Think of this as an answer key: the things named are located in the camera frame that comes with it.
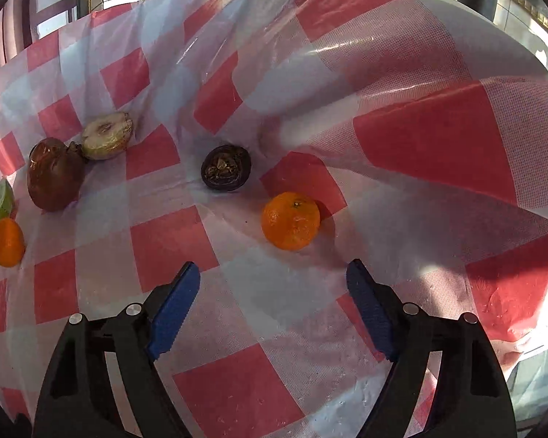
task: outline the lime wedge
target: lime wedge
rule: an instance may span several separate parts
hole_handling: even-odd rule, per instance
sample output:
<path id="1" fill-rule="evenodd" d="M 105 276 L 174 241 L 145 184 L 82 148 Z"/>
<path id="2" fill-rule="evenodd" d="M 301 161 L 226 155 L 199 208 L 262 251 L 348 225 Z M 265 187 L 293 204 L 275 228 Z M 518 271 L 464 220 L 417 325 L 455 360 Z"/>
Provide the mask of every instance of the lime wedge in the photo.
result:
<path id="1" fill-rule="evenodd" d="M 15 204 L 15 193 L 6 178 L 0 181 L 0 220 L 8 217 Z"/>

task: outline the orange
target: orange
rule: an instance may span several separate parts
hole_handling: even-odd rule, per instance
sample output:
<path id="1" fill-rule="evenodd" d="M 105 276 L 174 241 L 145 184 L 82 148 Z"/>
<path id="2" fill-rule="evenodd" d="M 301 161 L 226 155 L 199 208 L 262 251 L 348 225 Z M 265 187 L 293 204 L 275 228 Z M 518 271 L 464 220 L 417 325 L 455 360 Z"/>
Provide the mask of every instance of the orange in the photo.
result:
<path id="1" fill-rule="evenodd" d="M 24 255 L 24 236 L 19 225 L 5 217 L 0 220 L 0 265 L 6 268 L 18 265 Z"/>
<path id="2" fill-rule="evenodd" d="M 321 215 L 308 196 L 282 193 L 267 203 L 262 212 L 262 232 L 282 250 L 300 250 L 317 235 Z"/>

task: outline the white square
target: white square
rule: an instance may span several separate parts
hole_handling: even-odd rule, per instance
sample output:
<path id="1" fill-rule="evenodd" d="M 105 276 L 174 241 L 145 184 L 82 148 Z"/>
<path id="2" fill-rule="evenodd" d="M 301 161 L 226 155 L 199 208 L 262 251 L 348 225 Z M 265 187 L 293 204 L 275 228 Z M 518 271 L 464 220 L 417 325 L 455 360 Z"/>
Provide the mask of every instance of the white square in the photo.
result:
<path id="1" fill-rule="evenodd" d="M 142 293 L 132 236 L 125 229 L 75 249 L 77 303 L 90 318 L 117 315 Z"/>
<path id="2" fill-rule="evenodd" d="M 123 187 L 128 196 L 127 222 L 130 226 L 157 219 L 194 204 L 181 164 L 138 176 Z"/>
<path id="3" fill-rule="evenodd" d="M 34 268 L 9 269 L 7 278 L 7 330 L 34 326 Z"/>
<path id="4" fill-rule="evenodd" d="M 26 116 L 21 120 L 22 123 L 15 127 L 12 133 L 16 138 L 16 143 L 18 143 L 24 160 L 27 162 L 30 157 L 30 150 L 39 141 L 46 138 L 46 135 L 36 115 Z M 26 184 L 26 167 L 22 169 L 22 172 L 19 171 L 19 176 L 24 176 L 24 184 Z"/>
<path id="5" fill-rule="evenodd" d="M 20 78 L 28 74 L 28 59 L 26 51 L 17 54 L 8 64 L 0 68 L 0 96 L 4 93 L 10 84 L 15 83 Z"/>
<path id="6" fill-rule="evenodd" d="M 16 358 L 12 354 L 17 345 L 12 344 L 11 333 L 10 330 L 0 333 L 0 387 L 20 389 L 18 364 L 13 362 Z"/>
<path id="7" fill-rule="evenodd" d="M 360 377 L 372 375 L 377 367 L 337 303 L 262 342 L 262 348 L 306 415 L 350 391 Z"/>
<path id="8" fill-rule="evenodd" d="M 297 105 L 307 111 L 306 104 L 320 107 L 351 92 L 346 80 L 331 71 L 317 55 L 316 48 L 308 44 L 266 72 L 244 102 L 265 115 L 290 115 Z"/>
<path id="9" fill-rule="evenodd" d="M 329 285 L 345 270 L 313 265 L 309 256 L 254 247 L 221 266 L 255 335 L 264 341 L 335 300 Z"/>
<path id="10" fill-rule="evenodd" d="M 360 378 L 351 390 L 310 415 L 309 425 L 321 438 L 357 436 L 376 403 L 390 368 L 390 361 L 380 362 L 371 376 Z"/>
<path id="11" fill-rule="evenodd" d="M 92 28 L 88 55 L 91 71 L 104 69 L 140 47 L 140 30 L 136 30 L 139 9 L 141 6 Z"/>
<path id="12" fill-rule="evenodd" d="M 83 126 L 99 116 L 117 111 L 99 72 L 91 75 L 85 73 L 82 78 L 82 84 L 71 90 L 69 97 L 77 118 Z"/>
<path id="13" fill-rule="evenodd" d="M 28 110 L 33 115 L 68 95 L 59 58 L 52 59 L 30 72 L 28 83 L 32 93 L 25 100 L 31 105 L 32 109 L 29 107 Z"/>
<path id="14" fill-rule="evenodd" d="M 125 184 L 79 198 L 76 245 L 84 245 L 129 227 L 128 194 Z"/>
<path id="15" fill-rule="evenodd" d="M 401 174 L 378 170 L 377 175 L 383 182 L 348 200 L 367 247 L 362 260 L 374 279 L 395 285 L 436 266 L 456 267 L 460 249 L 450 229 L 450 213 L 443 209 L 447 193 L 438 185 Z"/>
<path id="16" fill-rule="evenodd" d="M 185 11 L 194 0 L 144 0 L 136 8 L 142 17 L 140 42 L 146 48 L 162 34 L 183 24 Z"/>
<path id="17" fill-rule="evenodd" d="M 35 115 L 30 107 L 32 100 L 31 77 L 25 74 L 13 81 L 6 89 L 0 89 L 0 114 L 11 127 L 22 124 L 29 116 Z"/>
<path id="18" fill-rule="evenodd" d="M 201 274 L 199 293 L 171 350 L 161 354 L 156 368 L 171 377 L 230 356 L 256 342 L 220 269 L 211 269 Z"/>
<path id="19" fill-rule="evenodd" d="M 89 301 L 89 299 L 82 298 L 82 296 L 78 294 L 77 304 L 79 305 L 79 310 L 87 316 L 89 320 L 92 320 L 116 316 L 128 305 L 131 305 L 132 303 L 144 303 L 146 298 L 148 298 L 148 293 L 142 293 L 139 295 L 119 298 L 118 300 L 111 301 L 110 303 L 100 304 Z"/>
<path id="20" fill-rule="evenodd" d="M 14 388 L 39 392 L 45 370 L 38 353 L 35 327 L 17 327 L 9 329 L 7 334 L 10 361 L 18 379 Z"/>
<path id="21" fill-rule="evenodd" d="M 179 109 L 197 95 L 199 87 L 199 78 L 184 64 L 175 65 L 155 89 L 152 102 L 155 115 L 162 123 L 174 121 Z"/>
<path id="22" fill-rule="evenodd" d="M 109 160 L 87 164 L 80 192 L 88 195 L 123 182 L 126 182 L 126 152 Z"/>
<path id="23" fill-rule="evenodd" d="M 61 74 L 69 92 L 85 84 L 88 76 L 97 70 L 88 64 L 93 51 L 90 36 L 60 50 Z"/>
<path id="24" fill-rule="evenodd" d="M 27 222 L 32 222 L 33 213 L 37 220 L 33 225 L 35 236 L 28 238 L 25 233 L 27 251 L 23 257 L 24 266 L 35 265 L 75 248 L 76 207 L 77 203 L 71 203 L 62 211 L 39 213 L 28 205 Z"/>

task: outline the red and white checkered tablecloth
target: red and white checkered tablecloth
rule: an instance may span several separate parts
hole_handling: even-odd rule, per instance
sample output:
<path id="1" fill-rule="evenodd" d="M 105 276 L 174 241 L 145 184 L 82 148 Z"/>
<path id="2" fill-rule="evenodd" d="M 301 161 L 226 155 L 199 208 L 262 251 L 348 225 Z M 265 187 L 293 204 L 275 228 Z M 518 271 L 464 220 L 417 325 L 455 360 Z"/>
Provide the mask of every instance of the red and white checkered tablecloth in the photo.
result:
<path id="1" fill-rule="evenodd" d="M 25 161 L 128 111 L 127 151 L 43 213 Z M 250 180 L 211 192 L 206 153 L 246 147 Z M 117 314 L 186 260 L 199 295 L 159 374 L 193 436 L 354 437 L 390 363 L 345 286 L 361 258 L 429 314 L 477 314 L 504 367 L 548 342 L 548 74 L 442 0 L 146 0 L 96 12 L 0 70 L 0 179 L 27 252 L 0 268 L 0 403 L 32 418 L 65 321 Z M 297 252 L 260 212 L 323 206 Z M 546 321 L 543 328 L 539 321 Z M 109 369 L 120 413 L 136 431 Z M 409 433 L 434 391 L 427 371 Z"/>

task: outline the brown fruit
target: brown fruit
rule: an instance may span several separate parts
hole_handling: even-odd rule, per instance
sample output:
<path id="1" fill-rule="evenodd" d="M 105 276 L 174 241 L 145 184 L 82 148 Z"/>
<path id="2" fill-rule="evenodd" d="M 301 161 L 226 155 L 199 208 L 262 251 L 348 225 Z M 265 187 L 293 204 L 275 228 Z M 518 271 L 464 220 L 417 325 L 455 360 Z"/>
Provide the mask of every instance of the brown fruit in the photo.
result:
<path id="1" fill-rule="evenodd" d="M 27 187 L 35 205 L 59 211 L 77 198 L 85 178 L 85 162 L 74 143 L 65 146 L 56 138 L 45 138 L 30 152 Z"/>

